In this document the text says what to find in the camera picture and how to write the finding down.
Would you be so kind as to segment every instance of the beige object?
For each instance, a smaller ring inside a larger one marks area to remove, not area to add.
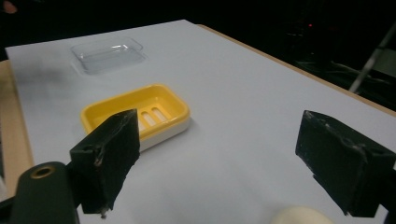
[[[319,211],[304,207],[293,206],[280,211],[274,216],[271,224],[334,224]]]

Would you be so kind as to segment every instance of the screw hole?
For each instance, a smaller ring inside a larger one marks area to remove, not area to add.
[[[32,177],[33,179],[44,178],[48,175],[51,175],[53,172],[55,172],[55,168],[53,166],[43,166],[35,169],[31,173],[30,177]]]

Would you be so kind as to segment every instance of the white tabletop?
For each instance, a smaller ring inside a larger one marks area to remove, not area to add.
[[[76,44],[117,35],[145,60],[86,75],[71,65]],[[35,164],[70,162],[88,104],[162,83],[190,107],[187,131],[144,151],[104,223],[269,223],[290,205],[345,217],[295,155],[304,110],[327,114],[395,150],[396,118],[188,21],[7,48]],[[79,215],[81,223],[99,216]]]

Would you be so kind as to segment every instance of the yellow soap dish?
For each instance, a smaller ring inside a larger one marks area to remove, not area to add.
[[[113,114],[137,109],[140,151],[183,132],[189,126],[188,106],[163,84],[152,84],[86,106],[81,121],[90,133]]]

